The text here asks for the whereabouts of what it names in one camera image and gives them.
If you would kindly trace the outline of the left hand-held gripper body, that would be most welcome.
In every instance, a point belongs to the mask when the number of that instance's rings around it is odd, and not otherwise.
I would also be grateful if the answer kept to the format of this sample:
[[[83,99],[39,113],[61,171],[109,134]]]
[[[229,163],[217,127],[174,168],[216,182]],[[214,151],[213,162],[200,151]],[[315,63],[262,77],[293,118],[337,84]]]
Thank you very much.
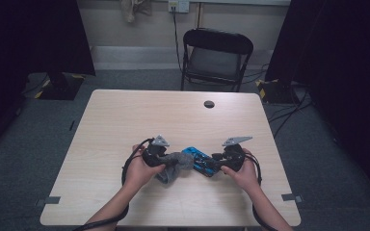
[[[161,136],[147,140],[148,146],[144,150],[143,160],[149,167],[158,167],[164,164],[161,157],[165,156],[165,152],[169,143]]]

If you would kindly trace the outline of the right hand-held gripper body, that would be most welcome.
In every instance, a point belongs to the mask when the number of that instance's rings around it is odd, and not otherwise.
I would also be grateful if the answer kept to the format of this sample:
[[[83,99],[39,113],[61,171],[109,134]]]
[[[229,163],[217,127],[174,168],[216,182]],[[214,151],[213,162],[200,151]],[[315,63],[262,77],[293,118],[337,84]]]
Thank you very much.
[[[242,167],[246,156],[240,143],[248,140],[251,140],[251,137],[228,138],[223,143],[224,153],[222,154],[223,158],[220,160],[220,165],[238,171]]]

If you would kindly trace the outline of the blue toy car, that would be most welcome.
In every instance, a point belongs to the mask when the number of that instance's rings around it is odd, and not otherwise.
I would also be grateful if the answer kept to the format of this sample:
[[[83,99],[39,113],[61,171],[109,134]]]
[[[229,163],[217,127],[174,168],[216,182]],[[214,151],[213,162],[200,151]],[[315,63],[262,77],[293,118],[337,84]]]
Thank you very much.
[[[218,170],[214,166],[214,159],[193,146],[182,150],[183,153],[192,155],[194,158],[193,168],[206,177],[214,176]]]

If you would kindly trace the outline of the grey sock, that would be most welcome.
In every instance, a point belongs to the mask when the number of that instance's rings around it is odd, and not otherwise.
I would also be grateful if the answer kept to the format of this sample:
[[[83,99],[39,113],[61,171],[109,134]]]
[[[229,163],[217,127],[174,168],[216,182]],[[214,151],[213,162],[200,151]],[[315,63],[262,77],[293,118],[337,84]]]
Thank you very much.
[[[194,157],[184,152],[173,152],[159,157],[158,160],[165,165],[165,168],[163,171],[157,173],[155,178],[163,184],[172,183],[182,169],[190,170],[194,165]]]

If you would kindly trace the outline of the person's right hand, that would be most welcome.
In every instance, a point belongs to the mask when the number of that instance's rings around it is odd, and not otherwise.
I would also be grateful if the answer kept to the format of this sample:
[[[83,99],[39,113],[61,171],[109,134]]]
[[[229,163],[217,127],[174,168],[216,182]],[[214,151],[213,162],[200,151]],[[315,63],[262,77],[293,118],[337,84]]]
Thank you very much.
[[[254,163],[250,160],[251,153],[249,150],[243,148],[243,151],[246,154],[246,157],[238,171],[234,171],[226,166],[222,166],[221,170],[230,176],[248,195],[257,196],[261,191],[261,188],[257,181],[256,168]]]

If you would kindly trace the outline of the person's left hand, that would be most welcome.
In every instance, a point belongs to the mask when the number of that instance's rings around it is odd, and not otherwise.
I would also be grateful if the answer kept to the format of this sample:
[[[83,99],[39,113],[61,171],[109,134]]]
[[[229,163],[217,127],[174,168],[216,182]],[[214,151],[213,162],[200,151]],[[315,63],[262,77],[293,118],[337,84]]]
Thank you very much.
[[[163,171],[166,166],[149,167],[142,157],[145,148],[142,145],[135,144],[132,149],[134,155],[130,158],[122,188],[126,192],[137,193],[142,186],[154,175]]]

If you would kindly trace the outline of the grey tape strip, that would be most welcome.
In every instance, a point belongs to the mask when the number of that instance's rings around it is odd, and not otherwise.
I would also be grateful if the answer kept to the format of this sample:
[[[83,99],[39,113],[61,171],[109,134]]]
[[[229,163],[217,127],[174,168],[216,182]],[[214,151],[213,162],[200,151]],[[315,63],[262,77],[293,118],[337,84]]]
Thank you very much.
[[[46,204],[58,204],[60,202],[59,196],[47,196],[46,198],[38,199],[35,203],[38,207],[44,207]]]
[[[281,197],[283,201],[295,201],[296,203],[302,203],[304,201],[303,197],[299,194],[286,193]]]

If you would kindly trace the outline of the black stand base yellow tape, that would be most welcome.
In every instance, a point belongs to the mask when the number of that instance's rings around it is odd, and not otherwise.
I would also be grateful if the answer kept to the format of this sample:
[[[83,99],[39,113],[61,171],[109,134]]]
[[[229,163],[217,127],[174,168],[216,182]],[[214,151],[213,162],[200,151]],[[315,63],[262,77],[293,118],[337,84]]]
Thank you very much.
[[[255,82],[259,96],[264,103],[268,104],[298,104],[299,99],[293,87],[283,84],[280,80]]]

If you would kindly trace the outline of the black folding chair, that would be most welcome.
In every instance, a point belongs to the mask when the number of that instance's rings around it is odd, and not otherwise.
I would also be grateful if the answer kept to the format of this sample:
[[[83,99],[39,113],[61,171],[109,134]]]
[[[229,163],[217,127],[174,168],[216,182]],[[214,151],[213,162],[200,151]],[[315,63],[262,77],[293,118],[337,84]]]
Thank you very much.
[[[193,79],[231,86],[238,92],[253,51],[244,35],[209,28],[196,28],[183,36],[184,55],[181,89]]]

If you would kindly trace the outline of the black curtain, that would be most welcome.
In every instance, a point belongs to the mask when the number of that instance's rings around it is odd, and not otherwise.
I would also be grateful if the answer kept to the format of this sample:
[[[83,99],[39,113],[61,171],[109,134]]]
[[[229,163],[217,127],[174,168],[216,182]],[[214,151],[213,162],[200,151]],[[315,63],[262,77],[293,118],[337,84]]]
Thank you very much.
[[[308,85],[370,179],[370,0],[290,0],[266,78]]]
[[[95,74],[77,0],[0,0],[0,135],[38,72]]]

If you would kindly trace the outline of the beige hanging cloth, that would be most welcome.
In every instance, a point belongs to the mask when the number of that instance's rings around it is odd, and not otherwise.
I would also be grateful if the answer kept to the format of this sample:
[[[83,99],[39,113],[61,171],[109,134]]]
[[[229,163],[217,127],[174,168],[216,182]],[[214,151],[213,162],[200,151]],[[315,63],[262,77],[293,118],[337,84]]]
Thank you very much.
[[[151,0],[119,0],[124,20],[128,23],[135,21],[135,14],[152,14]]]

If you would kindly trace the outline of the thin dark wall conduit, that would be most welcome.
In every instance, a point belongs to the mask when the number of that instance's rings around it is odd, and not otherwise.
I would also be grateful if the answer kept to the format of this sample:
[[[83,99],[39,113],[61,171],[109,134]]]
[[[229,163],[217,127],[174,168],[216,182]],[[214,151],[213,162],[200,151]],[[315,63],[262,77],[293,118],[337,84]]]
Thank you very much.
[[[196,14],[196,26],[197,28],[200,28],[203,25],[203,3],[197,3],[197,14]]]

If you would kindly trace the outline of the white wall socket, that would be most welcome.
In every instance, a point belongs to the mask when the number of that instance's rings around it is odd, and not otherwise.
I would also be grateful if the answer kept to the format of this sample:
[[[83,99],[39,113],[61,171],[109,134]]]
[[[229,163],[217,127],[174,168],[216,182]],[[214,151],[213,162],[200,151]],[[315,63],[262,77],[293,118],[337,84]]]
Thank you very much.
[[[188,13],[190,10],[189,0],[169,0],[168,11],[170,13]]]

